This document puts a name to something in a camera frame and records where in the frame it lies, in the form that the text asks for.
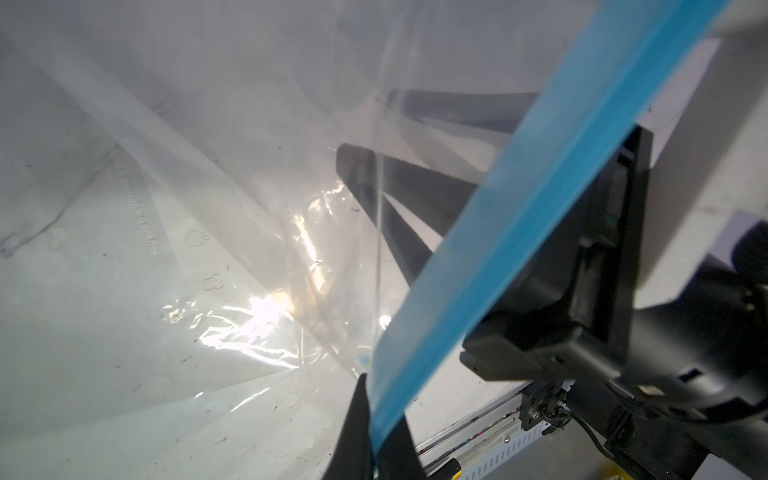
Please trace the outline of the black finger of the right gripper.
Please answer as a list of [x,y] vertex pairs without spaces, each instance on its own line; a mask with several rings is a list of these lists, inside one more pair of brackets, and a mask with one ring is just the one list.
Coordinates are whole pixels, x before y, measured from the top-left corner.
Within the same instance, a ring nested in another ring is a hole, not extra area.
[[538,96],[394,89],[387,96],[386,107],[413,120],[433,119],[511,134]]

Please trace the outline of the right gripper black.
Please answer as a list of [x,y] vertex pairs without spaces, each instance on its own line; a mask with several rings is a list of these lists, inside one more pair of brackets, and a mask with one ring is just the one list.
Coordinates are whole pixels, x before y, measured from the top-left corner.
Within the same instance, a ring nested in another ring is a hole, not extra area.
[[[637,125],[462,342],[485,381],[616,379],[629,351],[653,135]],[[477,186],[341,144],[335,168],[411,285],[432,251],[396,200],[445,236]]]

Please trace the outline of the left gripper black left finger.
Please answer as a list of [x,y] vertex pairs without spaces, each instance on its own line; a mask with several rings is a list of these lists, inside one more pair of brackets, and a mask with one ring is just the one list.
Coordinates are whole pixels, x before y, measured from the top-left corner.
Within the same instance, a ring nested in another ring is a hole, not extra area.
[[374,476],[373,450],[369,434],[370,406],[367,375],[356,383],[343,426],[324,472],[323,480],[371,480]]

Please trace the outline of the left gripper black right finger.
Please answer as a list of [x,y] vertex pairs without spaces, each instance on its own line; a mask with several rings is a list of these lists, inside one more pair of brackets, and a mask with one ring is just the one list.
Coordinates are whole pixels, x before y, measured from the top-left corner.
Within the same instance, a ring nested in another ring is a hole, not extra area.
[[376,457],[378,478],[382,480],[427,480],[418,458],[407,419],[400,421],[383,443]]

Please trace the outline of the clear zip top bag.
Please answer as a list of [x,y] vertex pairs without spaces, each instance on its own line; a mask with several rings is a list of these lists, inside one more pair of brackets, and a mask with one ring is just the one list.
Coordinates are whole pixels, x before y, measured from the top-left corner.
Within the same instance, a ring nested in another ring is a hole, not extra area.
[[480,181],[507,136],[413,91],[534,97],[597,8],[3,2],[3,467],[331,447],[407,293],[337,148]]

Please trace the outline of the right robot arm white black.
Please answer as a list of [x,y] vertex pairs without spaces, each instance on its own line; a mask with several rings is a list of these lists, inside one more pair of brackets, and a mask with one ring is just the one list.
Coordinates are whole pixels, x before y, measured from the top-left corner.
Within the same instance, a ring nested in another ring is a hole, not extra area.
[[[495,303],[457,327],[407,319],[380,341],[375,373],[421,385],[438,349],[486,381],[524,381],[524,430],[581,425],[639,479],[688,479],[714,454],[767,475],[767,224],[729,262],[698,258],[668,300],[634,301],[641,256],[703,189],[753,110],[746,93],[697,91],[658,162],[635,126]],[[683,161],[680,135],[704,134]]]

